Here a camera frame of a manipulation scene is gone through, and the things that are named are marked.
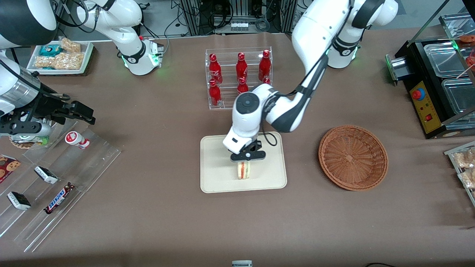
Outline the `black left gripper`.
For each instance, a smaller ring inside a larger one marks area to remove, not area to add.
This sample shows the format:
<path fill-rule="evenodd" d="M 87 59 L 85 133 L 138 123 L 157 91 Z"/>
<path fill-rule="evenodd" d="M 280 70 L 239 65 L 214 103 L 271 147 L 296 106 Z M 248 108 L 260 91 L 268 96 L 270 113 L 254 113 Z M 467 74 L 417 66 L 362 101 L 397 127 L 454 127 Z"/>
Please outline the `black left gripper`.
<path fill-rule="evenodd" d="M 242 168 L 242 162 L 250 162 L 250 166 L 254 166 L 258 160 L 265 159 L 266 152 L 261 150 L 262 142 L 255 140 L 248 146 L 242 148 L 238 154 L 232 153 L 230 156 L 231 162 L 236 162 L 238 168 Z"/>

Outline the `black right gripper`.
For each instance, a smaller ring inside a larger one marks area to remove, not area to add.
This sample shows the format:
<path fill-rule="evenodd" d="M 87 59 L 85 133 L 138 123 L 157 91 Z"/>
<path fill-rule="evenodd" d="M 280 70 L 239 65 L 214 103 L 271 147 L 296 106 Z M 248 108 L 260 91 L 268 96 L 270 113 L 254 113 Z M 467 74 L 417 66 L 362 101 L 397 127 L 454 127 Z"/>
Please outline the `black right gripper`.
<path fill-rule="evenodd" d="M 49 96 L 38 93 L 33 101 L 23 107 L 23 122 L 41 123 L 46 120 L 63 125 L 66 119 L 77 119 L 95 125 L 93 109 L 79 101 L 70 100 L 70 96 L 65 93 L 52 93 Z"/>

